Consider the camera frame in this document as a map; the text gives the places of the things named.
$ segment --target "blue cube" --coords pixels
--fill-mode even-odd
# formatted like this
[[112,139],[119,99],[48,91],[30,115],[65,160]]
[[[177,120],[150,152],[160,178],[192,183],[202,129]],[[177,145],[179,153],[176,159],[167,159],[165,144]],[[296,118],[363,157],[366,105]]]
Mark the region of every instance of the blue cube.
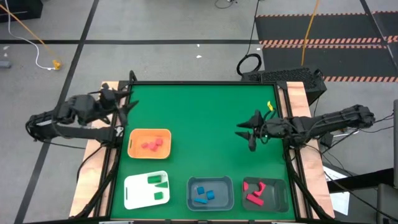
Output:
[[204,187],[198,187],[197,191],[198,191],[198,195],[204,194],[205,193],[205,188]]
[[214,199],[214,192],[212,190],[209,190],[206,192],[206,196],[208,200]]

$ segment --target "dark tray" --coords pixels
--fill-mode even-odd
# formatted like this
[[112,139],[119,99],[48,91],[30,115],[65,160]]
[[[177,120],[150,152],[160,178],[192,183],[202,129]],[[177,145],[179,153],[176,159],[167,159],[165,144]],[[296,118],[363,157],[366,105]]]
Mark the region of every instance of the dark tray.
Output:
[[[287,188],[286,183],[283,180],[245,177],[243,181],[249,184],[248,190],[243,191],[242,183],[243,207],[246,210],[265,212],[287,212],[289,210],[289,204],[287,203]],[[254,191],[259,190],[259,182],[263,182],[266,185],[262,195],[259,197],[259,199],[264,201],[264,204],[261,207],[246,199],[247,194],[252,194]]]
[[[205,193],[198,195],[197,188],[204,187]],[[206,199],[206,192],[214,191],[215,198],[206,204],[194,202],[195,198]],[[234,206],[234,193],[231,178],[224,177],[191,177],[187,183],[187,205],[192,211],[225,211]]]

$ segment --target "wooden board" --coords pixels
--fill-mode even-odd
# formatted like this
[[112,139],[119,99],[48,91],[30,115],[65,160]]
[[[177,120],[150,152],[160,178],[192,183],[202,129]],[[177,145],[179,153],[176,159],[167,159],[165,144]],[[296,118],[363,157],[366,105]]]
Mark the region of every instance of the wooden board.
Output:
[[[110,88],[118,89],[119,82],[103,82],[107,83]],[[100,120],[96,120],[91,125],[93,128],[102,128],[109,125],[105,124]],[[96,140],[88,140],[86,145],[85,155],[83,160],[85,160],[91,153],[93,153],[97,148],[99,148],[100,143]],[[106,148],[100,149],[93,157],[91,157],[86,164],[81,168],[80,177],[76,185],[75,196],[73,197],[72,207],[70,209],[70,216],[74,216],[81,212],[84,206],[90,201],[94,193],[97,191],[100,184],[101,170],[104,164]],[[108,166],[108,171],[112,166],[114,159],[114,150],[111,154],[111,161]],[[106,204],[108,202],[109,186],[105,190],[102,196],[102,204],[100,215],[105,215]]]
[[[106,82],[110,88],[117,89],[118,82]],[[301,82],[288,82],[288,93],[290,98],[290,104],[292,106],[292,112],[294,116],[311,116],[310,108],[308,107],[307,97],[305,95],[305,90],[303,83]],[[282,112],[286,116],[286,106],[285,100],[283,98],[283,92],[279,91],[280,99],[282,104]],[[106,126],[102,121],[94,121],[92,127],[100,128]],[[311,140],[309,145],[318,149],[317,142]],[[100,144],[95,140],[88,140],[84,158],[89,156],[93,151],[95,151]],[[319,153],[315,152],[311,147],[305,147],[301,151],[303,169],[305,173],[305,179],[307,182],[307,187],[317,202],[322,206],[322,208],[334,217],[333,207],[331,205],[331,199],[328,191],[328,186],[326,183],[326,178],[323,173],[323,164]],[[101,149],[95,156],[93,156],[86,164],[83,166],[80,172],[80,179],[76,186],[75,196],[73,198],[72,207],[70,210],[70,215],[76,215],[79,213],[83,207],[90,201],[93,194],[96,192],[101,170],[104,162],[105,148]],[[111,162],[109,163],[109,168],[113,163],[114,151],[111,154]],[[298,204],[300,209],[301,217],[305,217],[305,207],[303,202],[303,195],[298,187],[296,187]],[[108,202],[109,187],[103,194],[103,200],[101,204],[100,215],[105,215],[106,204]]]
[[[305,94],[304,85],[302,82],[288,82],[287,92],[289,93],[290,105],[292,107],[293,116],[308,116],[311,117],[310,108],[307,103],[307,96]],[[318,148],[316,140],[312,139],[307,143],[309,146]],[[303,162],[303,169],[307,189],[313,195],[315,200],[324,209],[324,211],[331,217],[335,217],[333,206],[331,204],[328,185],[326,177],[323,172],[322,159],[319,152],[314,148],[304,147],[300,150]],[[312,211],[314,218],[318,218],[317,214]]]

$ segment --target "yellow cable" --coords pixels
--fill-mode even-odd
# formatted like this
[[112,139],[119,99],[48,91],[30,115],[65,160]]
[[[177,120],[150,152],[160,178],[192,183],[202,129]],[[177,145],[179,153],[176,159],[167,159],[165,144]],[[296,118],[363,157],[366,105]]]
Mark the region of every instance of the yellow cable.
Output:
[[47,49],[47,51],[52,54],[57,60],[53,60],[53,64],[56,70],[59,70],[62,66],[62,61],[61,59],[57,56],[57,54],[52,51],[50,49],[50,47],[48,47],[43,40],[41,40],[39,37],[37,37],[27,26],[25,26],[25,24],[23,22],[21,22],[12,12],[8,11],[4,6],[2,6],[0,4],[0,8],[3,9],[4,11],[6,11],[10,16],[12,16],[16,21],[19,22],[20,25],[22,25],[26,30],[28,30],[30,32],[30,34],[32,34],[40,43],[42,43],[42,45]]
[[308,25],[307,33],[305,34],[303,52],[301,54],[301,66],[303,66],[303,64],[304,64],[305,47],[307,46],[307,38],[308,38],[308,35],[310,34],[312,21],[313,21],[313,18],[315,17],[315,14],[317,13],[318,5],[319,5],[319,0],[317,0],[315,8],[313,9],[313,13],[312,13],[312,16],[311,16],[310,24]]

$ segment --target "green cube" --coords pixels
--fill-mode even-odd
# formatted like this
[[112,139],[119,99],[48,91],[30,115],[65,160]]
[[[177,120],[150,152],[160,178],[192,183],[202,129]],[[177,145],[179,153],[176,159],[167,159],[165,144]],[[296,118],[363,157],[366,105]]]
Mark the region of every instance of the green cube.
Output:
[[160,183],[161,181],[162,181],[161,175],[148,177],[148,184],[156,184],[156,183]]
[[155,193],[155,200],[163,199],[163,192],[156,192]]

